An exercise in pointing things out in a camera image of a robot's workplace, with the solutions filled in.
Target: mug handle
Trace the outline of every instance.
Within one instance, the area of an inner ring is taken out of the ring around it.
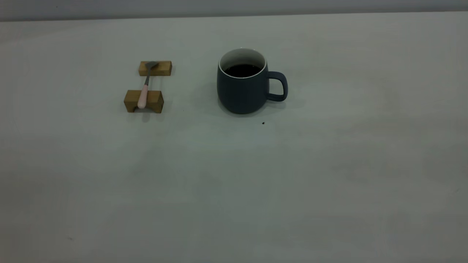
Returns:
[[[288,96],[288,81],[286,80],[286,77],[280,72],[268,71],[268,78],[281,81],[281,84],[283,84],[283,95],[268,93],[266,98],[276,102],[282,102],[283,100],[285,100]]]

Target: wall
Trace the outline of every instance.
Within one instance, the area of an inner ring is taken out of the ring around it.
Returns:
[[[465,0],[0,0],[0,21],[468,10]]]

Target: coffee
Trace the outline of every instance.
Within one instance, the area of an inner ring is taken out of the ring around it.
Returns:
[[[236,78],[246,78],[259,73],[261,70],[261,68],[254,65],[242,64],[232,66],[226,69],[224,72],[229,76],[233,76]]]

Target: white table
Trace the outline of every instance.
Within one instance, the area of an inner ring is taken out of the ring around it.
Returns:
[[[466,12],[0,23],[0,261],[468,261],[467,25]],[[222,108],[217,62],[237,47],[286,75],[285,102]],[[163,113],[127,113],[151,59],[174,65],[150,81]]]

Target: dark blue mug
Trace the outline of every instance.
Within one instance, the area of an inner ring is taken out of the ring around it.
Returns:
[[[261,69],[251,76],[232,76],[229,69],[238,65],[251,65]],[[283,84],[283,94],[270,93],[270,79]],[[279,72],[268,71],[265,57],[253,49],[239,48],[229,51],[218,63],[218,97],[229,111],[247,114],[260,109],[266,100],[282,102],[288,96],[286,77]]]

